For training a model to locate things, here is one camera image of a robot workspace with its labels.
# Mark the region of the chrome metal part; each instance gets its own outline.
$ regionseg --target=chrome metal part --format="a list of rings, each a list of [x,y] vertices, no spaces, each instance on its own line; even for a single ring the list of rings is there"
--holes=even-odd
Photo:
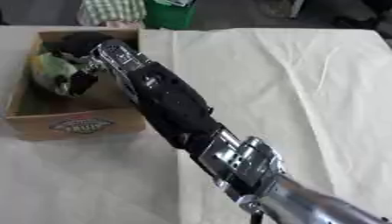
[[[249,137],[241,143],[226,129],[218,133],[199,161],[214,175],[216,185],[251,214],[262,212],[260,197],[272,185],[271,177],[284,171],[280,155],[260,138]]]

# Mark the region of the green object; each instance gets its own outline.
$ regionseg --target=green object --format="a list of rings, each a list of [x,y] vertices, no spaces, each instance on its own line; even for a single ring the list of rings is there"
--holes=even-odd
[[[147,28],[166,28],[171,30],[186,30],[189,28],[195,4],[187,7],[175,5],[163,5],[156,3],[154,0],[145,0],[147,16],[144,20]]]

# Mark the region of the table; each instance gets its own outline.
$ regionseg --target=table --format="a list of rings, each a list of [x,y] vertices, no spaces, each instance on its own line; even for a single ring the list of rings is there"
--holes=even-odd
[[[0,100],[34,33],[1,27]],[[192,84],[238,137],[263,138],[289,173],[391,217],[392,54],[373,31],[141,31],[141,49]],[[247,223],[183,151],[138,135],[29,143],[0,126],[4,223]]]
[[[146,31],[141,40],[216,119],[282,153],[304,185],[392,216],[392,53],[376,32]],[[178,161],[182,223],[246,223],[187,155]]]

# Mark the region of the printed logo on box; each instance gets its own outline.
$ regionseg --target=printed logo on box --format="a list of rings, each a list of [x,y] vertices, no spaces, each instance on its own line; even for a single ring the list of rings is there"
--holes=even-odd
[[[49,126],[51,130],[61,130],[67,133],[92,134],[103,130],[114,122],[101,118],[69,118]]]

